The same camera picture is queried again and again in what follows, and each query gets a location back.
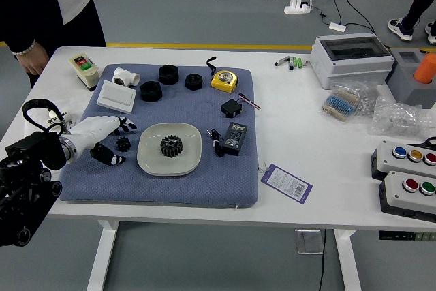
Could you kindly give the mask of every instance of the robotic hand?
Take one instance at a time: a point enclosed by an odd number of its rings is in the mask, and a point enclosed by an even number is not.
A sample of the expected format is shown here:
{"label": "robotic hand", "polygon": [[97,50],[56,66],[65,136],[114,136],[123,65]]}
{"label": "robotic hand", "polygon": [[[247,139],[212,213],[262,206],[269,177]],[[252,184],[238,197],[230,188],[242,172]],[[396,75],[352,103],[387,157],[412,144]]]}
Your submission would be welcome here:
{"label": "robotic hand", "polygon": [[[59,122],[43,127],[33,121],[27,111],[32,108],[53,110]],[[50,101],[35,99],[26,102],[23,117],[41,132],[33,132],[6,147],[7,157],[0,161],[0,246],[25,246],[31,240],[62,191],[59,181],[51,181],[49,169],[59,170],[76,161],[85,149],[107,165],[125,161],[99,144],[110,133],[125,132],[136,126],[125,117],[89,117],[67,130],[59,109]],[[61,132],[51,131],[60,125]]]}
{"label": "robotic hand", "polygon": [[118,127],[125,132],[129,131],[129,127],[136,129],[132,121],[125,117],[102,116],[87,117],[68,132],[63,133],[59,140],[67,163],[77,160],[85,149],[90,149],[91,156],[103,164],[117,165],[124,162],[125,157],[116,155],[99,143],[110,133],[117,133]]}

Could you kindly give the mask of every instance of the white tee fitting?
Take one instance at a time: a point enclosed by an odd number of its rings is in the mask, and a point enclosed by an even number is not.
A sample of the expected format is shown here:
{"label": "white tee fitting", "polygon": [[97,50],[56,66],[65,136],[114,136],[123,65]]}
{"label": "white tee fitting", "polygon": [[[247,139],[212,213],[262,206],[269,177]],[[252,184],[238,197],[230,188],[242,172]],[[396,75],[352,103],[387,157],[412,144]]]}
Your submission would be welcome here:
{"label": "white tee fitting", "polygon": [[124,70],[121,67],[115,69],[114,77],[112,78],[113,83],[123,85],[124,87],[129,87],[130,85],[136,87],[140,80],[141,76],[139,74]]}

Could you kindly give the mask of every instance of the blue button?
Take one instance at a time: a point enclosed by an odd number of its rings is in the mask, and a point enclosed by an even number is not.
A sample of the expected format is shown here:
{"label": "blue button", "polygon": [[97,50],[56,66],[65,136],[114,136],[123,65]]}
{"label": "blue button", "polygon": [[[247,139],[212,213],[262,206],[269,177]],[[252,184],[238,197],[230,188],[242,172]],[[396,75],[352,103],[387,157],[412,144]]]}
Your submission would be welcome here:
{"label": "blue button", "polygon": [[392,150],[392,154],[398,159],[403,159],[406,158],[407,151],[403,147],[396,147],[394,150]]}

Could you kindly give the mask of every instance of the black gear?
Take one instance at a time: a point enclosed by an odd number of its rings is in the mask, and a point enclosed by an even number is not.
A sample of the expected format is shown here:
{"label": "black gear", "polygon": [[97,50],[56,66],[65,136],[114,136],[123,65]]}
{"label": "black gear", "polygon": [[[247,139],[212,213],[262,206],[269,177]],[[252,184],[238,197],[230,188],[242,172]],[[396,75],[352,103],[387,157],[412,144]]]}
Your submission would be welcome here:
{"label": "black gear", "polygon": [[176,157],[183,150],[182,140],[178,136],[166,136],[161,141],[162,153],[168,157]]}
{"label": "black gear", "polygon": [[116,141],[116,148],[123,153],[130,150],[130,146],[131,146],[130,140],[127,136],[121,136]]}

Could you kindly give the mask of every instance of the purple label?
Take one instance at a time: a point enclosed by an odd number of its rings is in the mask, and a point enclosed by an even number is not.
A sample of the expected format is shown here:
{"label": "purple label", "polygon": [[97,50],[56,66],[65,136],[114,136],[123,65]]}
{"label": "purple label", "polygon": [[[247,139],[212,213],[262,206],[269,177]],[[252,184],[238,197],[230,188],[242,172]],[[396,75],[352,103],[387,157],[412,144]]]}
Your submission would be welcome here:
{"label": "purple label", "polygon": [[270,165],[268,172],[266,172],[260,180],[301,204],[305,203],[312,190],[312,185],[274,164]]}

